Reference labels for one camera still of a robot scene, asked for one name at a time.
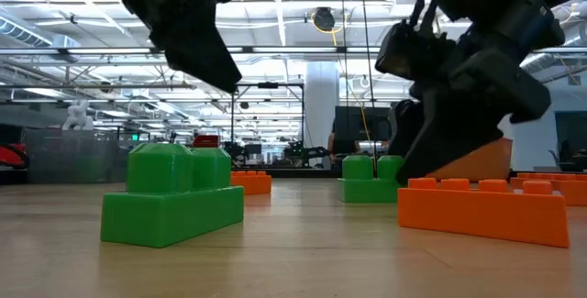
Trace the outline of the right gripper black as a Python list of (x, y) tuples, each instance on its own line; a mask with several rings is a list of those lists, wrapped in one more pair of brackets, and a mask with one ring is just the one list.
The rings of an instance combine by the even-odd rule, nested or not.
[(538, 119), (549, 108), (548, 89), (520, 63), (539, 48), (564, 41), (559, 21), (543, 0), (499, 0), (469, 15), (471, 26), (432, 73), (410, 89), (420, 102), (403, 100), (390, 112), (388, 154), (404, 165), (399, 183), (424, 177), (479, 149), (514, 123)]

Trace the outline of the green two-stud toy block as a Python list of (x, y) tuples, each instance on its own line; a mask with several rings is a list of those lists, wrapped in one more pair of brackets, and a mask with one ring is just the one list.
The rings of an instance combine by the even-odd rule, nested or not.
[(338, 199), (355, 204), (394, 204), (401, 184), (396, 174), (404, 165), (399, 156), (383, 155), (379, 159), (350, 155), (342, 161), (338, 179)]
[(244, 188), (221, 148), (145, 143), (127, 157), (126, 190), (106, 193), (100, 238), (151, 248), (240, 223)]

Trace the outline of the orange eight-stud toy block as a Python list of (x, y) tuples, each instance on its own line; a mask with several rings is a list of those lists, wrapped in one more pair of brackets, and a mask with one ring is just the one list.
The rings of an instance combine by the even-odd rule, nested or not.
[(519, 172), (510, 178), (510, 186), (521, 189), (528, 180), (551, 182), (552, 189), (565, 198), (567, 206), (587, 206), (587, 174)]
[(565, 199), (548, 181), (522, 183), (510, 192), (505, 180), (482, 180), (475, 189), (465, 179), (408, 181), (398, 190), (402, 227), (531, 243), (570, 246)]
[(272, 177), (266, 171), (232, 171), (232, 186), (242, 186), (245, 194), (271, 193)]

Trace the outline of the black computer monitor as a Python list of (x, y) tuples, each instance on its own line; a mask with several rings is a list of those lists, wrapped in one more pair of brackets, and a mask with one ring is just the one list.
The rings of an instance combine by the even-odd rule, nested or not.
[(384, 141), (392, 135), (389, 108), (337, 106), (336, 133), (339, 138), (356, 141)]

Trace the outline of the person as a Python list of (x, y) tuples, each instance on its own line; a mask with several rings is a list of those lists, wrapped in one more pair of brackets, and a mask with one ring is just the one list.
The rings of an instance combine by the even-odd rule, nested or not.
[(353, 154), (360, 151), (360, 144), (356, 140), (339, 138), (336, 133), (336, 123), (333, 123), (328, 137), (327, 149), (329, 158), (334, 161), (338, 154)]

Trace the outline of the red box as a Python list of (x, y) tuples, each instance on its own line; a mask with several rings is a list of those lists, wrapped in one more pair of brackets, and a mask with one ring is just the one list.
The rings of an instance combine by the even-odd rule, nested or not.
[(218, 135), (198, 135), (192, 143), (194, 148), (218, 148), (219, 145), (220, 137)]

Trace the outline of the white building pillar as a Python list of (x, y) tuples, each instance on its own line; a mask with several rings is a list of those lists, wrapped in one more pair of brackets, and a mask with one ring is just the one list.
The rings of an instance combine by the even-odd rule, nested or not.
[(310, 61), (305, 75), (305, 146), (327, 147), (338, 105), (339, 70), (335, 61)]

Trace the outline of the white humanoid figure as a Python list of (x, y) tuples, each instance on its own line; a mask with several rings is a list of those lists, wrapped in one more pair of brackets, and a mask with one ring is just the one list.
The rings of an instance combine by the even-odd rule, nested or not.
[(94, 121), (87, 115), (89, 102), (74, 100), (67, 109), (67, 119), (61, 126), (62, 130), (93, 130)]

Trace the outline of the grey translucent plastic bin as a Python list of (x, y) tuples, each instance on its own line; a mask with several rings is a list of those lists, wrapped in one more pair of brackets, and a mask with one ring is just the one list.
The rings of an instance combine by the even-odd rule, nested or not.
[(111, 183), (127, 178), (128, 150), (111, 132), (28, 129), (30, 183)]

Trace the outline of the red rounded object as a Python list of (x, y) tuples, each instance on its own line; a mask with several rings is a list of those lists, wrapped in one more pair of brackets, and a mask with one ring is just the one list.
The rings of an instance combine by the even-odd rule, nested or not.
[(29, 163), (30, 159), (24, 145), (0, 143), (0, 165), (14, 170), (25, 170)]

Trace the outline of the black gantry frame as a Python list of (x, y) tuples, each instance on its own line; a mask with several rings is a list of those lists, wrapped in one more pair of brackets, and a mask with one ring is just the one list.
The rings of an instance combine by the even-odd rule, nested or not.
[(303, 83), (239, 83), (229, 99), (229, 141), (274, 138), (305, 143)]

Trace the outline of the silver ceiling duct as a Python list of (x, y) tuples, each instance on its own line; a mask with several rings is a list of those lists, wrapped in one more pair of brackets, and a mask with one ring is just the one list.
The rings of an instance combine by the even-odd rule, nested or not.
[(45, 31), (0, 8), (0, 39), (10, 39), (31, 48), (79, 48), (81, 43), (67, 35)]

